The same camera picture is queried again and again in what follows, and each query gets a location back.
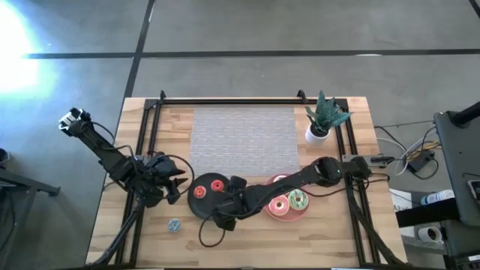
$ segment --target concrete floor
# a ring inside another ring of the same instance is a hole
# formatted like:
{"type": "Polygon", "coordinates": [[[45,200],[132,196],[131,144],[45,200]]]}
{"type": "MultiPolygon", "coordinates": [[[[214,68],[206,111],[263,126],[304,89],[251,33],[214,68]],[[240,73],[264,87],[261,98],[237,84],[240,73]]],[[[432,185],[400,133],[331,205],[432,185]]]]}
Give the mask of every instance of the concrete floor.
{"type": "MultiPolygon", "coordinates": [[[[81,266],[105,172],[57,129],[72,106],[115,130],[132,60],[19,60],[21,53],[134,52],[147,0],[0,1],[0,147],[8,168],[51,185],[40,195],[12,269],[81,266]]],[[[157,0],[145,51],[480,48],[468,0],[157,0]]],[[[376,125],[432,119],[480,100],[480,55],[143,59],[134,97],[367,96],[376,125]]],[[[406,145],[431,124],[391,128],[406,145]]],[[[379,137],[386,137],[381,131],[379,137]]],[[[380,143],[389,155],[401,153],[380,143]]],[[[391,187],[449,188],[445,164],[428,181],[409,173],[391,187]]],[[[417,266],[439,256],[409,253],[417,266]]]]}

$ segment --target wooden tabletop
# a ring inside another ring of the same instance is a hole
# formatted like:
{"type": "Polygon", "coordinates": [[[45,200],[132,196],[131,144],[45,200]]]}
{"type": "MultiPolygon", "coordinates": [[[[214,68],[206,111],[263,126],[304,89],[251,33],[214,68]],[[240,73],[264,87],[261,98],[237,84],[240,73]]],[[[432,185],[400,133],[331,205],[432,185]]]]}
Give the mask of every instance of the wooden tabletop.
{"type": "MultiPolygon", "coordinates": [[[[352,125],[360,155],[379,153],[374,125],[365,97],[347,97],[349,110],[353,112],[352,125]]],[[[140,129],[145,98],[127,98],[121,113],[116,146],[125,144],[134,147],[140,129]]],[[[190,138],[195,107],[205,105],[163,105],[160,112],[155,150],[167,154],[190,155],[190,138]]],[[[335,130],[321,146],[306,143],[305,131],[309,121],[304,105],[294,106],[295,128],[300,167],[322,156],[338,157],[335,130]]],[[[146,153],[152,128],[148,119],[144,149],[146,153]]],[[[343,128],[346,152],[350,153],[347,132],[343,128]]],[[[183,170],[188,168],[176,161],[183,170]]],[[[248,184],[262,184],[268,177],[239,175],[248,184]]],[[[325,194],[344,187],[343,180],[334,187],[309,187],[315,194],[325,194]]],[[[383,241],[404,262],[407,261],[400,230],[395,217],[389,186],[386,181],[376,182],[367,189],[373,226],[383,241]]],[[[116,185],[109,186],[101,197],[94,231],[88,250],[87,262],[95,261],[113,240],[122,222],[126,193],[116,185]]],[[[145,210],[142,234],[137,257],[137,267],[269,267],[269,268],[316,268],[356,267],[358,260],[353,240],[352,223],[345,192],[310,200],[305,217],[292,223],[282,223],[262,212],[237,222],[235,231],[226,232],[225,239],[217,247],[203,247],[198,240],[201,220],[188,208],[187,197],[181,197],[175,205],[161,202],[145,210]],[[168,221],[178,218],[181,229],[177,233],[168,230],[168,221]]],[[[215,243],[221,230],[208,222],[202,232],[206,243],[215,243]]],[[[362,238],[367,261],[371,262],[370,249],[365,231],[362,238]]],[[[131,234],[127,240],[124,260],[128,260],[131,234]]]]}

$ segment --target white pot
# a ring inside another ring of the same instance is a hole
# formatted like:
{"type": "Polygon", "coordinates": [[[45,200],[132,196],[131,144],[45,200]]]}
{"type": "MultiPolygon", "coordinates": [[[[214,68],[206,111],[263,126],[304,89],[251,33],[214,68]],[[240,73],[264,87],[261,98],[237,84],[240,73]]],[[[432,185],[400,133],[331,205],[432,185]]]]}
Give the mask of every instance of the white pot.
{"type": "Polygon", "coordinates": [[[311,126],[312,126],[312,124],[308,125],[307,131],[305,132],[305,139],[307,139],[307,142],[309,142],[310,144],[321,145],[330,136],[330,130],[328,130],[328,133],[325,136],[319,137],[319,136],[315,136],[310,131],[311,126]]]}

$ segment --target white container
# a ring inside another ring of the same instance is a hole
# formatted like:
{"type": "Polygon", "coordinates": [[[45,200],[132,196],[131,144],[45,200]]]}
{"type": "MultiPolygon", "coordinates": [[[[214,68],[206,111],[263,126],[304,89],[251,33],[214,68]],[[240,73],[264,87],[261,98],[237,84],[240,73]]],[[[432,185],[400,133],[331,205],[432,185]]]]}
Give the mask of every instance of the white container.
{"type": "Polygon", "coordinates": [[[321,145],[330,136],[330,130],[328,130],[328,133],[323,137],[315,136],[310,130],[311,126],[312,124],[309,124],[307,131],[305,131],[305,139],[307,139],[307,142],[309,142],[310,144],[321,145]]]}
{"type": "Polygon", "coordinates": [[[423,242],[440,242],[442,233],[436,227],[426,227],[418,230],[418,237],[423,242]]]}
{"type": "Polygon", "coordinates": [[[432,193],[432,194],[428,194],[428,195],[423,196],[420,199],[420,203],[423,206],[426,206],[427,204],[436,203],[436,202],[439,202],[441,200],[447,200],[447,199],[451,199],[451,198],[455,198],[453,190],[442,190],[442,191],[439,191],[439,192],[436,192],[436,193],[432,193]]]}

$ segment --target textured gray mat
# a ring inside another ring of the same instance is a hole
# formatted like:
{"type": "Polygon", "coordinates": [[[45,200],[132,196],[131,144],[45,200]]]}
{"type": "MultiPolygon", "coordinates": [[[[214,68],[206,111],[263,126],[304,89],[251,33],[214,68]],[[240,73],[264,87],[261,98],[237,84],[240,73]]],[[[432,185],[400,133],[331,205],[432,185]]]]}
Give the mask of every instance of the textured gray mat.
{"type": "Polygon", "coordinates": [[[197,175],[272,176],[299,170],[293,106],[195,108],[190,163],[197,175]]]}

